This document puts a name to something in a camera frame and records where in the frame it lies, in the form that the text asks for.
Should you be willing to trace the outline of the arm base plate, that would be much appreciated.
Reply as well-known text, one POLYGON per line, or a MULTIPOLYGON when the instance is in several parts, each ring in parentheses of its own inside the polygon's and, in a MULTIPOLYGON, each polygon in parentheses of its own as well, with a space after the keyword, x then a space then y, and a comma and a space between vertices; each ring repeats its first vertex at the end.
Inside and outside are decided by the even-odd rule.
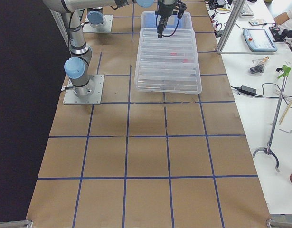
POLYGON ((100 105, 104 86, 105 75, 88 75, 89 82, 84 87, 73 86, 71 80, 68 80, 65 90, 64 105, 100 105))
POLYGON ((84 33, 110 33, 112 31, 113 15, 99 11, 88 12, 83 24, 84 33))

